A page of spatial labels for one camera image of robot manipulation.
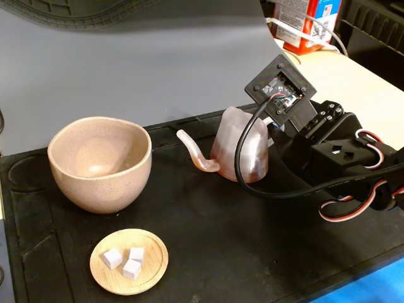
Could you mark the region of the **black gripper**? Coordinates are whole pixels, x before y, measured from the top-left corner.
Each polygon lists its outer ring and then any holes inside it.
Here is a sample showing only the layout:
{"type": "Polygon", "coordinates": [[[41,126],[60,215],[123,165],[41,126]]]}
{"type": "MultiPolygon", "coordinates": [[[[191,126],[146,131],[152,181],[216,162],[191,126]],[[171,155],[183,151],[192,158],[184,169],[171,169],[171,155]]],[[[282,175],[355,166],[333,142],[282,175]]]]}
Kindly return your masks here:
{"type": "Polygon", "coordinates": [[[326,100],[320,104],[311,100],[310,103],[317,115],[298,134],[289,126],[282,130],[274,122],[269,123],[267,128],[280,158],[288,169],[313,185],[308,173],[311,146],[325,141],[352,139],[362,125],[354,113],[345,112],[337,102],[326,100]]]}

